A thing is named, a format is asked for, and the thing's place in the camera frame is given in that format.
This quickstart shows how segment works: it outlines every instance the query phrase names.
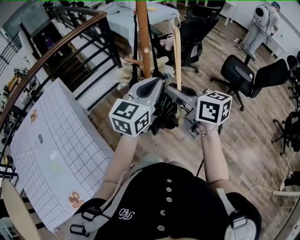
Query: black shirt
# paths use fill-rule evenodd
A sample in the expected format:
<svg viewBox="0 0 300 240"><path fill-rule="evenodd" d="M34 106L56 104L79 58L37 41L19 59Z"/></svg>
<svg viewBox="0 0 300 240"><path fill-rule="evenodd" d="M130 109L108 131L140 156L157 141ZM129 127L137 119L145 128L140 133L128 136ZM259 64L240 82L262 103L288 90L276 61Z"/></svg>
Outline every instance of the black shirt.
<svg viewBox="0 0 300 240"><path fill-rule="evenodd" d="M226 196L236 210L254 221L258 239L262 219L256 207L238 193ZM91 199L76 214L104 203L104 199ZM184 168L157 163L143 168L131 180L112 219L98 230L95 239L171 236L223 240L229 223L215 189Z"/></svg>

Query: grid paper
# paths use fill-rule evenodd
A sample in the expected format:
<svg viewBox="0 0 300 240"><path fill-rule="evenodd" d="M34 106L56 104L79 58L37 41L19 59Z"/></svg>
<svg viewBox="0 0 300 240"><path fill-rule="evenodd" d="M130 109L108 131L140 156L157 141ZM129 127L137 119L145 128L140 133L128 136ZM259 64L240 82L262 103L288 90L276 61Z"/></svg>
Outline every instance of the grid paper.
<svg viewBox="0 0 300 240"><path fill-rule="evenodd" d="M31 123L34 110L37 118ZM42 143L37 135L42 136ZM47 154L52 145L54 150ZM113 157L113 151L59 79L30 110L10 148L19 183L52 232L78 209L68 197L76 191L82 200L89 200L99 189ZM57 179L62 179L61 184L53 185Z"/></svg>

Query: white button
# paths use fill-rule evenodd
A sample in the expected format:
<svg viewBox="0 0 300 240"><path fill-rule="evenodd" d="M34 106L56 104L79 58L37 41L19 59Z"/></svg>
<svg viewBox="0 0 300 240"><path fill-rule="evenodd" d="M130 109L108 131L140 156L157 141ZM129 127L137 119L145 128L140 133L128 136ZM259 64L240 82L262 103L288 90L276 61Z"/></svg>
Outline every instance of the white button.
<svg viewBox="0 0 300 240"><path fill-rule="evenodd" d="M162 226L162 225L159 225L159 226L157 227L157 230L159 230L159 231L164 231L164 230L165 230L165 227Z"/></svg>

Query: wooden floor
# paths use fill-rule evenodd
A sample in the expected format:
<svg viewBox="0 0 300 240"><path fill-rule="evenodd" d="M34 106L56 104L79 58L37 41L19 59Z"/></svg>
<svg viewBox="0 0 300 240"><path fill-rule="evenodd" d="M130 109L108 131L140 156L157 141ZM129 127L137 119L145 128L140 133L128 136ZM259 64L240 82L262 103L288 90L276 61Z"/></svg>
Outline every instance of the wooden floor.
<svg viewBox="0 0 300 240"><path fill-rule="evenodd" d="M233 48L233 38L241 38L246 34L236 24L224 26L225 20L220 19L216 27L203 40L203 52L196 63L200 72L196 74L188 67L182 68L183 84L192 87L196 91L205 88L226 92L228 89L218 83L211 83L211 77L222 79L220 70L225 59L234 54L240 59L245 59L245 54ZM168 22L155 25L164 33L167 33ZM124 39L117 38L117 45L121 55L130 53L130 47ZM256 71L275 61L270 52L260 46L256 52L256 61L250 60L249 67ZM282 149L282 141L272 144L271 139L279 136L280 131L273 123L273 119L284 120L287 115L295 110L291 100L287 84L263 89L256 98L247 98L241 94L245 104L245 111L240 111L237 99L233 99L231 115L224 123L221 143L223 152L229 167L230 181L242 194L255 186L276 190L287 170L287 165L294 152L286 149L286 154L279 155ZM121 98L126 91L114 90L103 99L90 114L90 119L114 150L119 141L119 134L114 132L109 123L108 113L116 98ZM196 174L203 154L199 139L191 140L179 128L168 133L160 131L155 137L148 132L139 138L135 158L139 160L147 152L156 152L164 159L181 162L193 174ZM299 155L291 162L289 170L299 170ZM200 177L205 179L204 169ZM247 196L262 215L261 239L274 239L282 224L286 220L289 209L281 205L293 205L295 198L273 196L269 192L256 188Z"/></svg>

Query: white cable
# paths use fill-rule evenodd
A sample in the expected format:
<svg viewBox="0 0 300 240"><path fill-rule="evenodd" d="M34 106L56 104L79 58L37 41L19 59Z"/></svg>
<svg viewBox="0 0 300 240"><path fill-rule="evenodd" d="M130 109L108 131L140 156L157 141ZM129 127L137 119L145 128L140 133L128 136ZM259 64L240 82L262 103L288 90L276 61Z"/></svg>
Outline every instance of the white cable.
<svg viewBox="0 0 300 240"><path fill-rule="evenodd" d="M289 161L284 176L286 176L286 174L287 174L287 172L288 172L288 170L289 170L290 163L291 163L291 161L292 161L292 159L294 158L295 155L296 155L296 152L294 153L294 155L292 156L291 160ZM261 188L261 189L264 189L264 190L268 191L269 193L274 192L274 191L278 191L278 189L280 189L280 187L279 187L279 188L277 188L276 190L268 190L268 189L265 189L264 187L255 186L255 187L252 188L251 190L247 191L246 194L245 194L244 196L246 196L248 193L250 193L250 192L251 192L253 189L255 189L255 188Z"/></svg>

